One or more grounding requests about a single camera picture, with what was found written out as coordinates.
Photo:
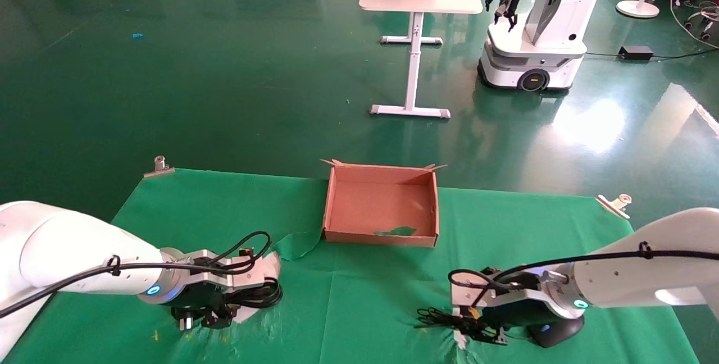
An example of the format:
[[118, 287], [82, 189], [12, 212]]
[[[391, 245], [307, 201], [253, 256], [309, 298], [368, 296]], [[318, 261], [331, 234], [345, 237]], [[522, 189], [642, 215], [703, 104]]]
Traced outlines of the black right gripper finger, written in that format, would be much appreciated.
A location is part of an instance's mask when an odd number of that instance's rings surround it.
[[481, 312], [475, 307], [456, 308], [457, 330], [485, 330], [488, 324], [481, 316]]
[[506, 346], [508, 344], [508, 338], [505, 334], [505, 330], [501, 326], [468, 326], [465, 330], [465, 336], [479, 343], [501, 346]]

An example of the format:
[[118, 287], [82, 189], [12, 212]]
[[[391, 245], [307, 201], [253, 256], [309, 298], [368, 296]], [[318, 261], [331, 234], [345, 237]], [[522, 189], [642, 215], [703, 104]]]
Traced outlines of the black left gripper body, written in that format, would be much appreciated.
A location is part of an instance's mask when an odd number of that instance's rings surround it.
[[171, 307], [191, 307], [196, 312], [196, 320], [201, 319], [205, 308], [231, 307], [225, 300], [223, 289], [214, 284], [190, 284], [185, 286], [177, 297], [169, 302]]

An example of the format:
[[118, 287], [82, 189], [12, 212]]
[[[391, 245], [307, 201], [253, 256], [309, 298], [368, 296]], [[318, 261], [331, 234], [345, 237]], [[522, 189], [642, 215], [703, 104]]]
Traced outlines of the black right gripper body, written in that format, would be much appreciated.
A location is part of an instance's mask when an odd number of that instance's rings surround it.
[[514, 328], [527, 331], [533, 343], [551, 348], [578, 334], [585, 325], [584, 310], [570, 310], [568, 317], [550, 310], [546, 302], [524, 299], [483, 308], [483, 320], [504, 333]]

